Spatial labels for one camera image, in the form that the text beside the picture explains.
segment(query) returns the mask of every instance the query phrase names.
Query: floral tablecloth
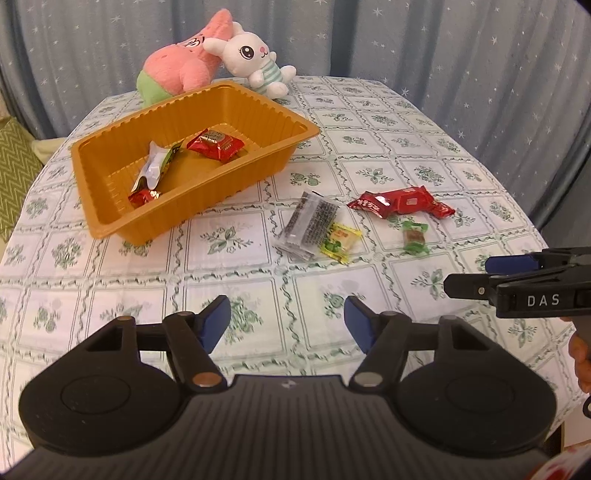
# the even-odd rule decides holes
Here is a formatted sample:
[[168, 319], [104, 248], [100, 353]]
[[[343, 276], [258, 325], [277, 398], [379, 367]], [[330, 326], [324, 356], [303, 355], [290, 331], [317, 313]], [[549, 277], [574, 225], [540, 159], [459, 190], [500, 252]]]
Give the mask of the floral tablecloth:
[[[199, 311], [218, 294], [232, 303], [231, 326], [214, 351], [234, 374], [338, 373], [348, 380], [362, 354], [343, 323], [356, 294], [375, 311], [420, 322], [457, 314], [536, 370], [558, 399], [556, 422], [580, 404], [567, 354], [570, 325], [557, 319], [499, 320], [485, 303], [448, 299], [443, 279], [483, 271], [490, 255], [520, 254], [544, 241], [497, 180], [406, 99], [379, 82], [297, 77], [280, 102], [315, 122], [288, 166], [154, 239], [133, 247], [86, 230], [69, 147], [141, 107], [137, 93], [105, 99], [72, 132], [34, 183], [0, 267], [0, 426], [7, 468], [29, 449], [18, 416], [23, 386], [111, 318], [158, 322]], [[456, 209], [429, 225], [431, 254], [401, 250], [401, 221], [341, 209], [363, 232], [348, 266], [297, 261], [273, 247], [304, 189], [347, 201], [365, 190], [424, 184]], [[162, 355], [142, 358], [164, 370]], [[407, 369], [428, 362], [410, 355]]]

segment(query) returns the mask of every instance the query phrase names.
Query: zigzag pattern cushion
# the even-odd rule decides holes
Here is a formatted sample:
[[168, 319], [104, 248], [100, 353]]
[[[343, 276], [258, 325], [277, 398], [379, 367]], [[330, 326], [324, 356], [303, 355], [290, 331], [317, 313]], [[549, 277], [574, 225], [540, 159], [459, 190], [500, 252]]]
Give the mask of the zigzag pattern cushion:
[[30, 134], [16, 119], [0, 119], [0, 238], [5, 242], [42, 168], [30, 147]]

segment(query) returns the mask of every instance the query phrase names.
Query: pink starfish plush toy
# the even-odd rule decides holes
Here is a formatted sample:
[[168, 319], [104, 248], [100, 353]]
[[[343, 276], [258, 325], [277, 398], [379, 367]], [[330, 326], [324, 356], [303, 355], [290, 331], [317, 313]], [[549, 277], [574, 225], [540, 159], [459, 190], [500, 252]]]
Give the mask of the pink starfish plush toy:
[[203, 49], [206, 38], [232, 38], [232, 14], [217, 12], [199, 33], [155, 51], [138, 75], [137, 89], [145, 106], [211, 83], [221, 59]]

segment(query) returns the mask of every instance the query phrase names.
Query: plastic tray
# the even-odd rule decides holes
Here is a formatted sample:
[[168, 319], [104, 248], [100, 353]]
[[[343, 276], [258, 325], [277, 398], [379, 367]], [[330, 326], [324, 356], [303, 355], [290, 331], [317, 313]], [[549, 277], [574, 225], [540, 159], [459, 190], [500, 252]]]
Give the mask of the plastic tray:
[[[158, 184], [160, 198], [134, 209], [128, 196], [148, 147], [213, 128], [240, 138], [239, 158], [217, 160], [181, 149]], [[142, 245], [223, 199], [281, 171], [299, 142], [319, 128], [231, 80], [158, 103], [72, 146], [72, 162], [90, 234], [113, 233]]]

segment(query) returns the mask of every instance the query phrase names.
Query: green striped clothing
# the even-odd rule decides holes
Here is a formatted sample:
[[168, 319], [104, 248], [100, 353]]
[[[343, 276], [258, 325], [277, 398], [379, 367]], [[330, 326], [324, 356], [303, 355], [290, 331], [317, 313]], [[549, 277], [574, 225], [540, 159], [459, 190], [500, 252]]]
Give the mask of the green striped clothing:
[[271, 82], [283, 81], [281, 70], [277, 66], [277, 63], [272, 60], [262, 68], [262, 76], [265, 79], [265, 83], [263, 83], [259, 88], [254, 89], [256, 93], [260, 93], [261, 95], [265, 95], [265, 92], [267, 91], [267, 85], [269, 85]]

